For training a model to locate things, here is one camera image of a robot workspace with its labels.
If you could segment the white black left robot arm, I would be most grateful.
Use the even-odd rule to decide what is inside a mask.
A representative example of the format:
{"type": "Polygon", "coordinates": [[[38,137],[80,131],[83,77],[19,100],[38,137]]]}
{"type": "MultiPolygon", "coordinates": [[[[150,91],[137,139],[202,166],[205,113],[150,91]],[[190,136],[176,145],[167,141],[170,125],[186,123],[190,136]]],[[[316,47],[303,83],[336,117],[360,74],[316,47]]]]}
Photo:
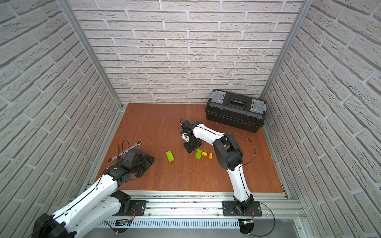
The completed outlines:
{"type": "Polygon", "coordinates": [[[35,221],[32,238],[82,238],[109,217],[135,216],[131,196],[119,187],[137,179],[154,164],[154,158],[138,149],[131,149],[124,158],[117,158],[102,176],[85,192],[52,215],[44,213],[35,221]]]}

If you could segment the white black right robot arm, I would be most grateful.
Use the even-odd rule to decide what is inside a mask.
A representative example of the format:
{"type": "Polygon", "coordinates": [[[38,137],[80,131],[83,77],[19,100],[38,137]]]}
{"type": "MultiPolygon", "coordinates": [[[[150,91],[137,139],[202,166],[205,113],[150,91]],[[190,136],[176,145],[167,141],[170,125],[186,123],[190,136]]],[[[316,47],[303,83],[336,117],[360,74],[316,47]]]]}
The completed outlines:
{"type": "Polygon", "coordinates": [[[181,129],[184,147],[189,154],[197,150],[203,141],[213,146],[218,163],[227,171],[232,183],[235,210],[244,215],[253,205],[254,198],[243,172],[244,154],[235,137],[230,133],[214,131],[200,122],[190,123],[188,120],[181,122],[181,129]]]}

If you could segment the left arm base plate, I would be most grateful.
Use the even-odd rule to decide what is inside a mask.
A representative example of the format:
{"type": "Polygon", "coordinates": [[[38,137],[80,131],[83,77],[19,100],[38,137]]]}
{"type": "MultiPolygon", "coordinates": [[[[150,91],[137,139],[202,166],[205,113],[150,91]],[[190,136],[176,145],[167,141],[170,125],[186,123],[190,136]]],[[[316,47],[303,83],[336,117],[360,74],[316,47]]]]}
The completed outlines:
{"type": "Polygon", "coordinates": [[[121,208],[116,216],[143,216],[147,200],[129,200],[121,204],[121,208]]]}

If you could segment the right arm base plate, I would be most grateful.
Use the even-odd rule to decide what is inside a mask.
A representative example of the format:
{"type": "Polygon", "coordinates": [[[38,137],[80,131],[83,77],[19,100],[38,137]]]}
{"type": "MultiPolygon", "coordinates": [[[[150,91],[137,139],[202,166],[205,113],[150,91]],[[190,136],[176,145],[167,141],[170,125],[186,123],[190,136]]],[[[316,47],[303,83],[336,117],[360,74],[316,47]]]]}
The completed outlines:
{"type": "Polygon", "coordinates": [[[249,201],[249,203],[246,203],[244,205],[239,204],[235,201],[222,201],[222,211],[223,216],[225,217],[251,217],[252,212],[254,213],[255,217],[261,217],[263,215],[262,208],[258,201],[249,201]]]}

